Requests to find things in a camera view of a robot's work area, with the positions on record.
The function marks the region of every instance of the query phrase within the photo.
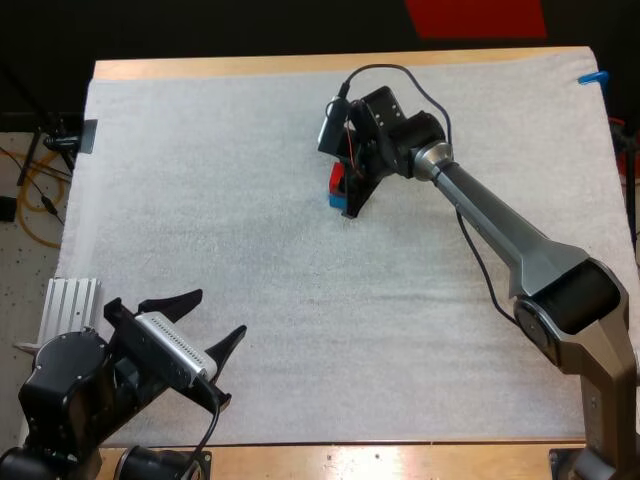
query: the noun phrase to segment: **table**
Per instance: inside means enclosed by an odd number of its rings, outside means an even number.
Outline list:
[[[96,63],[94,78],[133,80],[197,78],[283,72],[346,70],[366,63],[437,65],[498,62],[562,53],[574,47],[515,48],[435,52],[398,52],[322,56],[108,60]],[[213,448],[216,479],[546,479],[551,448],[580,448],[579,439],[563,442],[469,444],[365,444],[225,446]],[[103,449],[101,479],[113,478],[121,449]]]

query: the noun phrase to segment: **blue block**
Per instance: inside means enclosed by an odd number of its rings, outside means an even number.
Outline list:
[[[343,212],[347,209],[347,197],[329,194],[329,206],[339,208]]]

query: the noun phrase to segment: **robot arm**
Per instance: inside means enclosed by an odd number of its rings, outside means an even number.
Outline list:
[[[385,176],[433,182],[509,267],[517,325],[563,373],[581,376],[587,448],[569,470],[584,480],[640,478],[637,367],[622,284],[468,174],[433,116],[406,118],[388,87],[354,102],[346,101],[347,90],[329,105],[319,138],[319,150],[340,160],[330,195],[342,203],[334,204],[355,217]]]

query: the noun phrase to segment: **cable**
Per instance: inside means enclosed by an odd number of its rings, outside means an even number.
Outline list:
[[[18,166],[18,168],[20,169],[20,171],[22,171],[22,168],[23,168],[23,167],[22,167],[22,165],[20,164],[20,162],[18,162],[18,160],[16,160],[15,154],[13,154],[13,153],[9,152],[8,150],[5,150],[5,149],[4,149],[4,148],[2,148],[2,147],[0,147],[0,152],[2,152],[4,155],[6,155],[7,157],[9,157],[11,160],[13,160],[13,163],[15,163],[15,164]],[[45,165],[45,164],[40,163],[40,162],[33,162],[33,164],[34,164],[34,165],[37,165],[37,166],[39,166],[39,167],[48,168],[48,169],[50,169],[50,170],[53,170],[53,171],[56,171],[56,172],[60,172],[60,173],[61,173],[61,174],[63,174],[63,175],[68,175],[68,174],[65,174],[62,170],[58,170],[58,169],[56,169],[56,168],[50,167],[50,166]],[[40,169],[38,169],[38,168],[31,167],[31,170],[34,170],[34,171],[36,171],[36,172],[38,172],[38,173],[42,173],[42,174],[44,174],[44,175],[48,175],[49,177],[51,177],[51,178],[55,178],[56,180],[58,180],[58,181],[60,181],[60,182],[71,183],[71,182],[69,182],[69,180],[67,180],[66,178],[60,178],[60,177],[58,177],[57,175],[54,175],[53,173],[45,172],[45,171],[40,170]]]
[[[4,153],[7,157],[9,157],[11,160],[13,160],[13,163],[16,164],[16,166],[20,169],[20,171],[22,171],[22,165],[20,165],[20,162],[18,162],[16,160],[16,157],[14,157],[11,153],[9,153],[3,147],[0,147],[0,152]],[[38,190],[38,192],[40,192],[40,195],[44,195],[44,192],[40,189],[40,187],[36,184],[36,182],[34,182],[32,178],[29,178],[29,180],[31,181],[33,186],[36,187],[36,190]]]
[[[52,172],[56,172],[56,173],[58,173],[58,174],[60,174],[60,175],[64,175],[65,177],[71,177],[71,174],[70,174],[70,173],[63,172],[62,170],[58,170],[57,168],[53,168],[53,167],[52,167],[52,166],[50,166],[50,165],[44,165],[44,164],[42,164],[42,163],[40,163],[40,162],[33,162],[33,164],[34,164],[34,165],[37,165],[37,166],[39,166],[39,167],[46,168],[47,170],[51,170]]]
[[[353,77],[355,77],[361,72],[364,72],[365,70],[370,70],[373,68],[391,68],[394,70],[400,70],[401,72],[404,72],[404,74],[407,75],[407,77],[409,77],[409,80],[411,80],[413,85],[422,94],[422,96],[431,105],[433,105],[436,109],[438,109],[440,113],[442,113],[442,116],[444,117],[444,121],[447,125],[447,141],[451,146],[453,146],[453,136],[451,134],[451,118],[449,118],[449,113],[431,95],[429,95],[424,88],[422,88],[422,85],[420,85],[420,82],[418,82],[416,77],[413,76],[413,73],[411,73],[411,70],[409,70],[407,67],[403,67],[402,65],[396,65],[393,63],[371,63],[369,65],[364,65],[360,68],[355,69],[353,72],[351,72],[351,74],[347,77],[347,79],[342,84],[342,88],[340,89],[340,92],[341,93],[344,92],[344,96],[346,97],[346,92],[349,90],[349,85],[351,83],[351,80],[353,80]]]
[[[20,162],[18,162],[18,160],[16,160],[15,156],[5,150],[3,147],[0,146],[0,152],[4,153],[6,156],[8,156],[9,158],[11,158],[11,160],[13,160],[13,162],[16,164],[16,166],[18,168],[20,168],[22,170],[22,166],[20,165]],[[46,157],[41,163],[43,165],[47,165],[51,160],[53,160],[56,157],[55,153],[52,153],[52,155]],[[51,201],[51,199],[49,197],[47,197],[44,192],[42,191],[42,189],[35,183],[35,181],[33,180],[33,178],[29,175],[25,175],[25,182],[22,185],[22,187],[20,188],[20,191],[18,192],[18,198],[17,198],[17,205],[16,205],[16,213],[17,213],[17,217],[18,217],[18,223],[20,223],[20,226],[22,227],[22,229],[24,230],[24,232],[35,242],[44,245],[45,247],[49,247],[49,248],[56,248],[56,249],[60,249],[60,244],[59,243],[54,243],[54,242],[50,242],[48,240],[45,240],[43,238],[40,238],[38,235],[36,235],[33,230],[31,230],[29,228],[29,226],[27,225],[25,218],[24,218],[24,214],[22,211],[22,207],[23,205],[32,211],[35,212],[44,212],[47,211],[48,213],[50,213],[51,215],[55,216],[58,220],[58,222],[60,222],[61,225],[64,226],[64,222],[62,221],[62,219],[60,218],[60,216],[58,215],[58,210],[55,208],[55,205],[58,204],[58,202],[62,199],[62,197],[64,196],[64,188],[62,187],[62,179],[57,178],[58,180],[58,196],[56,198],[55,201]],[[44,205],[43,208],[37,208],[34,207],[33,205],[31,205],[28,201],[27,198],[27,191],[29,190],[29,186],[30,184],[33,184],[33,186],[38,190],[38,192],[40,193],[40,201],[42,202],[42,204]]]
[[[480,270],[482,270],[482,275],[484,276],[484,281],[487,283],[487,289],[489,290],[489,296],[491,297],[491,302],[493,303],[493,306],[496,307],[496,310],[498,311],[498,313],[500,315],[502,315],[504,318],[509,320],[514,325],[517,325],[516,320],[511,315],[509,315],[507,312],[505,312],[502,309],[502,307],[500,306],[500,304],[498,303],[498,299],[496,298],[496,293],[493,290],[493,284],[491,283],[491,277],[489,277],[489,272],[487,272],[487,267],[484,265],[484,262],[482,261],[482,258],[480,257],[480,254],[478,253],[478,249],[473,244],[473,241],[471,240],[471,237],[469,236],[469,232],[467,231],[467,227],[464,226],[464,220],[462,219],[462,215],[460,214],[460,212],[458,210],[456,210],[456,218],[458,219],[458,225],[460,225],[460,230],[462,230],[462,235],[464,236],[465,240],[469,244],[469,248],[471,249],[471,252],[473,253],[473,256],[478,261],[478,265],[480,266]]]
[[[195,448],[195,450],[191,452],[191,455],[187,460],[184,470],[179,474],[179,476],[175,477],[176,479],[182,478],[189,471],[189,468],[191,468],[191,465],[193,465],[193,463],[198,459],[198,455],[200,455],[200,453],[202,452],[202,449],[211,438],[211,435],[213,434],[213,431],[215,430],[216,425],[218,424],[218,419],[220,418],[220,402],[218,400],[218,396],[216,395],[216,392],[213,391],[213,388],[211,387],[211,385],[209,385],[209,383],[204,378],[196,377],[193,388],[202,388],[206,390],[206,393],[209,394],[211,399],[211,407],[213,410],[213,417],[211,418],[211,423],[209,424],[209,428],[207,428],[207,431],[202,437],[202,440],[200,440],[200,443]]]

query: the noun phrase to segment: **black background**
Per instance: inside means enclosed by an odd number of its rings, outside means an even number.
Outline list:
[[[546,40],[421,40],[402,0],[5,2],[0,57],[51,111],[81,115],[96,59],[589,45],[610,114],[640,113],[640,2],[542,0]],[[0,78],[0,130],[35,124]]]

